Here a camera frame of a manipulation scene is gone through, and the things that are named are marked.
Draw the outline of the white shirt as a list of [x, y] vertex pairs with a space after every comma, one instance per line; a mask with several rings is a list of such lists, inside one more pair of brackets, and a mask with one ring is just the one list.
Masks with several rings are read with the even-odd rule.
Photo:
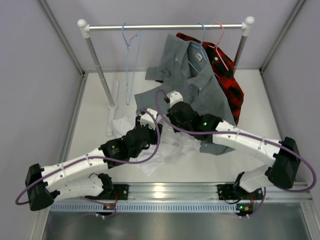
[[[157, 122], [162, 124], [162, 133], [159, 148], [154, 157], [145, 163], [134, 164], [148, 177], [166, 163], [176, 162], [182, 156], [191, 157], [201, 147], [201, 142], [184, 132], [174, 132], [173, 128], [165, 123], [159, 116]], [[127, 131], [135, 126], [135, 118], [122, 117], [112, 121], [113, 133], [117, 138], [124, 136]], [[130, 158], [130, 162], [140, 162], [149, 157], [156, 146], [151, 145], [149, 149], [143, 150], [137, 158]]]

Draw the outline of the light blue hanger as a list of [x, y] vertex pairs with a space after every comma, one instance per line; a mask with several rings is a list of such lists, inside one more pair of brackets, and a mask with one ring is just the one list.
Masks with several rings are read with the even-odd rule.
[[136, 79], [136, 72], [138, 69], [142, 33], [140, 31], [134, 33], [130, 37], [125, 34], [125, 27], [127, 24], [124, 22], [121, 27], [121, 35], [126, 47], [125, 58], [125, 104], [130, 105], [133, 94], [133, 87]]

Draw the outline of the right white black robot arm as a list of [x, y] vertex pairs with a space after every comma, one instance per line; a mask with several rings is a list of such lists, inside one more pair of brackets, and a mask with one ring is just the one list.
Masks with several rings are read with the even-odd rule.
[[197, 140], [238, 150], [263, 163], [261, 167], [238, 174], [232, 186], [237, 198], [243, 199], [268, 186], [283, 190], [293, 187], [301, 161], [292, 138], [278, 141], [251, 135], [218, 116], [198, 114], [184, 101], [170, 104], [166, 115], [176, 129], [188, 131]]

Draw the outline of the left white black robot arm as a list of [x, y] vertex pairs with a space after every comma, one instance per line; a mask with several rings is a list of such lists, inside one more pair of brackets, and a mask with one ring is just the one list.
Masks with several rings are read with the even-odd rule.
[[158, 147], [162, 130], [160, 123], [137, 122], [124, 136], [84, 156], [56, 165], [31, 165], [25, 178], [26, 204], [31, 211], [39, 211], [64, 199], [109, 199], [114, 186], [106, 171], [129, 164], [151, 146]]

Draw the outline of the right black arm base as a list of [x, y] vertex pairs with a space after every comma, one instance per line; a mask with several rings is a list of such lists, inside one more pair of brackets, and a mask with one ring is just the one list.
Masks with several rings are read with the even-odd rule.
[[256, 201], [262, 201], [265, 197], [265, 193], [261, 188], [248, 193], [241, 188], [235, 189], [233, 184], [230, 183], [218, 184], [217, 193], [219, 200], [235, 206], [238, 211], [236, 215], [239, 218], [247, 219], [259, 208], [261, 202], [255, 207]]

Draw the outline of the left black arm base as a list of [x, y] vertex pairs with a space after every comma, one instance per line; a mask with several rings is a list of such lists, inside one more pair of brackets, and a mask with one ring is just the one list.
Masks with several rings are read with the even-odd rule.
[[128, 184], [114, 184], [114, 189], [109, 196], [109, 200], [120, 200], [126, 201], [129, 195], [129, 185]]

